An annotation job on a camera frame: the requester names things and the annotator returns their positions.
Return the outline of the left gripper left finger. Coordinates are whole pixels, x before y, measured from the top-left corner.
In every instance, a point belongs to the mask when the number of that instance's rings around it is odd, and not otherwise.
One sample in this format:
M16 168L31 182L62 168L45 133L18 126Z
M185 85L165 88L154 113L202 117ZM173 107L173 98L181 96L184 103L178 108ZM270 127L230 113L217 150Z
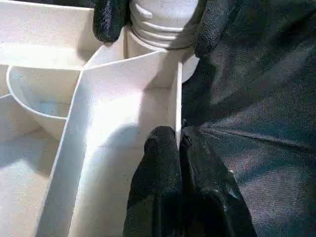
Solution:
M131 180L125 237L181 237L182 177L175 132L154 128Z

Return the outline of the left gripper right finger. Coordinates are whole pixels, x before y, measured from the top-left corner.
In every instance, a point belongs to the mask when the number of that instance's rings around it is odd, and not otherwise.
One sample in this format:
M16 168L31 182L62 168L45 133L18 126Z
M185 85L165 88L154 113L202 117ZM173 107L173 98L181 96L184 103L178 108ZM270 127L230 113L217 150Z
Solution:
M233 174L198 133L183 134L180 163L185 236L255 237L250 212Z

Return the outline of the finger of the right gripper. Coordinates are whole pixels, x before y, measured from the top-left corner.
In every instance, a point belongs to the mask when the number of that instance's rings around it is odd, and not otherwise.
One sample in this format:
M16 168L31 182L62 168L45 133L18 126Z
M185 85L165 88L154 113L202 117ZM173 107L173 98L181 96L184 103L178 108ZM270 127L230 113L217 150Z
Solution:
M237 15L236 0L208 0L196 28L194 48L198 58L208 56L220 41L222 34Z
M115 42L130 21L129 0L98 0L94 8L93 33L101 42Z

